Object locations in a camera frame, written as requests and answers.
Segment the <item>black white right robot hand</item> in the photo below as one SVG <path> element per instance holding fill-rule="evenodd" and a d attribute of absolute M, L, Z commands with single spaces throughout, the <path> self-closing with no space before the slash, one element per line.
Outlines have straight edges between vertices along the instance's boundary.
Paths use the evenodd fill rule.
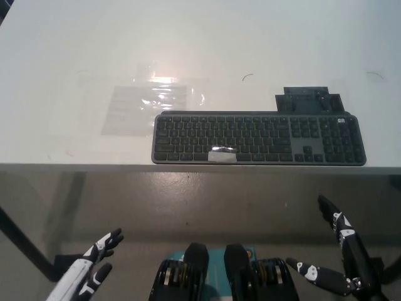
<path fill-rule="evenodd" d="M 309 283 L 336 295 L 352 295 L 357 300 L 387 300 L 377 272 L 359 234 L 343 211 L 324 195 L 318 196 L 319 209 L 335 233 L 343 257 L 344 272 L 287 258 L 286 263 Z"/>

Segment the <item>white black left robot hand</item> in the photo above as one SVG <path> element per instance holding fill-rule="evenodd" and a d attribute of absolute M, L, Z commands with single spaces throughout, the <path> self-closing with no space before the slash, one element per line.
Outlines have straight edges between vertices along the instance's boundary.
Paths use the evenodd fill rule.
<path fill-rule="evenodd" d="M 47 297 L 50 300 L 89 301 L 113 269 L 104 263 L 97 271 L 94 267 L 114 254 L 114 248 L 124 239 L 120 228 L 111 231 L 80 255 L 63 274 Z"/>

